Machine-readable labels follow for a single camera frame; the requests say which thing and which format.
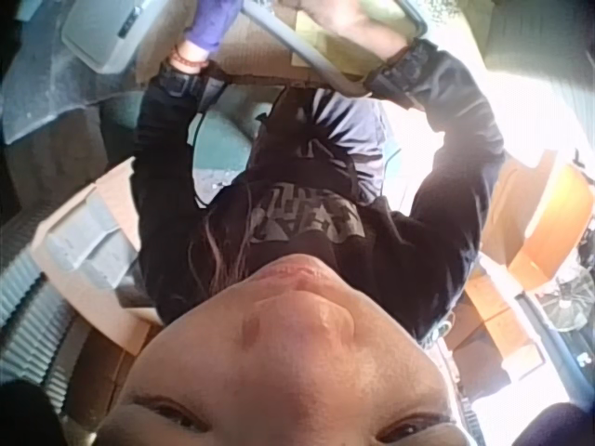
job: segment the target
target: glove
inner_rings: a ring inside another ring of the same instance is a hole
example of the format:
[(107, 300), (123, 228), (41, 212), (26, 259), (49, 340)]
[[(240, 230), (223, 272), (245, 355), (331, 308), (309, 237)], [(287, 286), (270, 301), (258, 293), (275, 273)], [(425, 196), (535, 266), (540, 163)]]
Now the glove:
[(243, 0), (199, 0), (186, 38), (209, 53), (216, 52), (238, 17), (242, 4)]

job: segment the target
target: yellow paper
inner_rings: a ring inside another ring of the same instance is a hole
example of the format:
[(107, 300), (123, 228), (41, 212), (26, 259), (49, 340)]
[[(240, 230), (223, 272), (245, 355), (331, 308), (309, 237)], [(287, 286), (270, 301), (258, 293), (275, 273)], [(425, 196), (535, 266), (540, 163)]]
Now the yellow paper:
[[(394, 0), (361, 1), (364, 11), (370, 18), (381, 21), (404, 35), (414, 35), (416, 30), (414, 24), (407, 19)], [(304, 12), (297, 14), (296, 32), (302, 39), (324, 54), (342, 72), (365, 76), (380, 65), (380, 60), (375, 55), (346, 39), (328, 33)], [(292, 65), (295, 67), (308, 66), (296, 54), (293, 55)]]

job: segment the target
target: fan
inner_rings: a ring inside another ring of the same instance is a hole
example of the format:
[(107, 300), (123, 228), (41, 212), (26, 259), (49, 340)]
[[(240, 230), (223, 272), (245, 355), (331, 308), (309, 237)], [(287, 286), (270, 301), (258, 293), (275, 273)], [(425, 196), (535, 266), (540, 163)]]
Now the fan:
[(578, 275), (569, 282), (555, 282), (547, 292), (537, 294), (549, 325), (559, 332), (580, 330), (593, 323), (595, 283), (588, 271), (579, 268)]

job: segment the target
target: metal frame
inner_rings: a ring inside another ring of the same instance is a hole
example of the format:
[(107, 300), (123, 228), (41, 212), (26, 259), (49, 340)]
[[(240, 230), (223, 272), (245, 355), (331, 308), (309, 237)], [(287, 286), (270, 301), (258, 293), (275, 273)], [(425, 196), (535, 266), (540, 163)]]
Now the metal frame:
[[(428, 24), (423, 20), (419, 11), (411, 5), (409, 0), (395, 0), (395, 3), (399, 5), (405, 16), (416, 26), (416, 37), (423, 36), (428, 31)], [(313, 46), (304, 42), (293, 29), (273, 16), (266, 7), (257, 4), (254, 0), (244, 0), (242, 12), (258, 26), (298, 54), (323, 80), (343, 96), (364, 98), (370, 95), (362, 82), (353, 82), (345, 77), (325, 56)]]

